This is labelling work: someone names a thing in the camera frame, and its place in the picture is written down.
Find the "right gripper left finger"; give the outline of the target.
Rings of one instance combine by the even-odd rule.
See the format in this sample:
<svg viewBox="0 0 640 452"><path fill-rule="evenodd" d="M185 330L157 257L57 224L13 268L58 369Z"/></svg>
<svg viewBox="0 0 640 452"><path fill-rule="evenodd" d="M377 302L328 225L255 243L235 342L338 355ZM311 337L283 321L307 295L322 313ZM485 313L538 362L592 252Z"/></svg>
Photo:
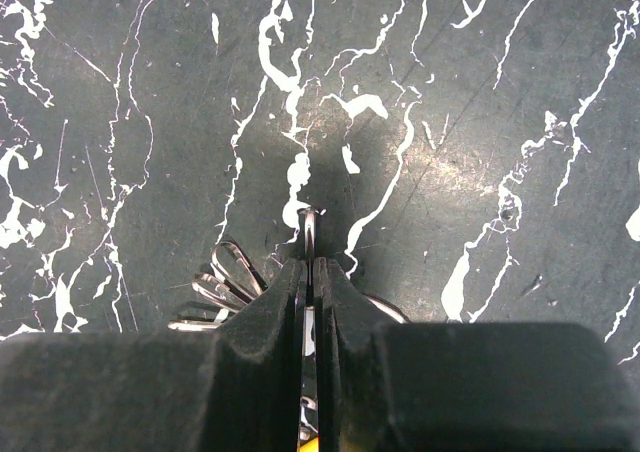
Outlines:
<svg viewBox="0 0 640 452"><path fill-rule="evenodd" d="M5 451L293 451L305 269L219 328L21 334L1 346Z"/></svg>

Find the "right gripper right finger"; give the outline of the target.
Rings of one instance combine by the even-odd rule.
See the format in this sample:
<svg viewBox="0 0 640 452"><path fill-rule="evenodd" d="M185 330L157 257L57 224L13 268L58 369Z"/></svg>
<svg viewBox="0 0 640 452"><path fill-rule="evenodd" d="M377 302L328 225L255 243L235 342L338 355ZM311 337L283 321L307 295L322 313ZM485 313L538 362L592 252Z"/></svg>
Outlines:
<svg viewBox="0 0 640 452"><path fill-rule="evenodd" d="M572 323L400 323L315 262L323 451L635 451L639 403Z"/></svg>

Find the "metal keyring with keys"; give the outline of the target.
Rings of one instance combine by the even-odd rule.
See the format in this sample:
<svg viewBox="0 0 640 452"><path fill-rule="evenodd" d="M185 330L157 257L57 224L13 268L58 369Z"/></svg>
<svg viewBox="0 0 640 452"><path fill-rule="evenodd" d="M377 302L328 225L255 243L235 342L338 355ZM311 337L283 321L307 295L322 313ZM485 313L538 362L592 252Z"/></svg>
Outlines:
<svg viewBox="0 0 640 452"><path fill-rule="evenodd" d="M246 271L246 284L228 272L220 262L218 253L226 251L237 266ZM169 322L168 328L181 332L204 332L221 326L227 319L239 313L247 304L264 294L267 282L257 272L249 257L237 242L228 238L216 245L211 253L210 262L198 272L190 282L191 288L203 297L208 304L219 309L214 318L176 318ZM319 419L317 410L317 374L315 316L312 307L313 279L307 279L305 315L303 319L302 339L302 382L300 399L300 425L298 449L314 437L319 438Z"/></svg>

